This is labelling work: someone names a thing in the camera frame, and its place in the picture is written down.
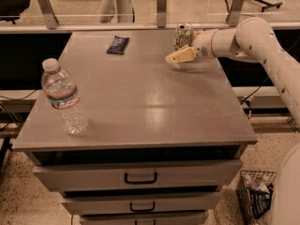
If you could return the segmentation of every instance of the desk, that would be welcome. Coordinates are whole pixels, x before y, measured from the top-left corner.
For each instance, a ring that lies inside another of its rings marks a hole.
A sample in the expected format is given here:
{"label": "desk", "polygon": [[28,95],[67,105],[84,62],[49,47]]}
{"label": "desk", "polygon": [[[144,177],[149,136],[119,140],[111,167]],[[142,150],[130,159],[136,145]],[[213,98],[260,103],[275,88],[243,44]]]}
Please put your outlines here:
{"label": "desk", "polygon": [[[106,54],[114,35],[130,38],[124,55]],[[59,62],[87,133],[64,133],[44,94],[24,124],[15,151],[82,224],[204,223],[256,142],[218,60],[173,69],[172,44],[173,30],[74,32]]]}

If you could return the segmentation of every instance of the black crate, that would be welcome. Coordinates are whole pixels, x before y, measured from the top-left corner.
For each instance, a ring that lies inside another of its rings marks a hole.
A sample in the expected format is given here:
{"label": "black crate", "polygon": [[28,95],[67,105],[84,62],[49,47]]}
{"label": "black crate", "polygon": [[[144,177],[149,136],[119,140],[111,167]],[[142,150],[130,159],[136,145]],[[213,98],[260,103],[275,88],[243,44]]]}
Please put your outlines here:
{"label": "black crate", "polygon": [[241,171],[240,179],[237,184],[236,193],[238,202],[240,205],[242,217],[245,225],[255,225],[255,219],[252,214],[252,204],[251,199],[249,197],[248,189],[245,187],[243,177],[248,174],[252,181],[263,178],[263,176],[268,177],[268,181],[266,185],[269,186],[271,183],[274,184],[276,178],[276,172],[262,172],[262,171]]}

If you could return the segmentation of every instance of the floor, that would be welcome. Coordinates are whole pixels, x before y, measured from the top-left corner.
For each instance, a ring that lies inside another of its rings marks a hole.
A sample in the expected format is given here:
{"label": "floor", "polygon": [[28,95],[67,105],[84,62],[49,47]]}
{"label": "floor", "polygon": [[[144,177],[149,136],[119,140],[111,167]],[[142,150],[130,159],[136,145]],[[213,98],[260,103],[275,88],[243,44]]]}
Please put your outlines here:
{"label": "floor", "polygon": [[[298,0],[269,1],[283,1],[283,6],[261,13],[260,4],[247,1],[241,19],[255,15],[268,21],[300,21],[298,12],[300,3],[296,2]],[[51,2],[63,24],[98,23],[97,10],[100,0],[51,0]],[[136,8],[136,23],[155,22],[155,0],[133,0],[133,4]],[[226,16],[224,0],[168,0],[170,23],[224,22]],[[37,0],[32,0],[31,7],[22,14],[17,25],[35,24],[43,24],[43,19]],[[11,26],[10,23],[0,22],[0,26],[3,25]],[[256,131],[258,142],[250,145],[241,157],[243,169],[275,172],[287,151],[300,142],[300,134],[289,129],[286,118],[282,117],[252,117],[250,122]],[[42,186],[32,170],[33,164],[25,154],[7,153],[0,173],[0,225],[80,224],[79,218],[71,217],[60,204],[60,195],[51,193]],[[238,179],[239,174],[228,186],[223,187],[221,201],[216,209],[209,211],[205,225],[243,224],[235,191]]]}

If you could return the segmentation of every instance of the bottle cap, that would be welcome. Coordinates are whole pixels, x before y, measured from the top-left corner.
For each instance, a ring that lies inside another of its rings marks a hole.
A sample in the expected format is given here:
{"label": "bottle cap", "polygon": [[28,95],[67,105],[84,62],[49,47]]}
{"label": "bottle cap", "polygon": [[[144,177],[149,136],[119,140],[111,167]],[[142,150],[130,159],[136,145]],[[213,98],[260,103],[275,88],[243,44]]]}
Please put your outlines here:
{"label": "bottle cap", "polygon": [[42,63],[45,71],[55,71],[59,68],[58,61],[55,58],[49,58]]}

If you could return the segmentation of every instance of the drawer handle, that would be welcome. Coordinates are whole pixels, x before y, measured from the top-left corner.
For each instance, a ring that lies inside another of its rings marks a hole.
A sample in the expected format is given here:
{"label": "drawer handle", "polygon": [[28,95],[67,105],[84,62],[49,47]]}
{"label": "drawer handle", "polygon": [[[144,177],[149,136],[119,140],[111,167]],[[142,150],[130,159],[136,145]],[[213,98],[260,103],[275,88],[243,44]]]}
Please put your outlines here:
{"label": "drawer handle", "polygon": [[156,221],[155,219],[153,219],[153,225],[156,225],[156,224],[157,224],[157,221]]}
{"label": "drawer handle", "polygon": [[148,209],[134,209],[132,202],[130,203],[130,211],[134,213],[141,213],[141,212],[152,212],[154,209],[156,209],[156,203],[152,202],[152,207]]}
{"label": "drawer handle", "polygon": [[128,180],[128,173],[125,173],[125,182],[130,185],[154,184],[158,180],[158,173],[154,172],[154,178],[149,181],[132,182]]}

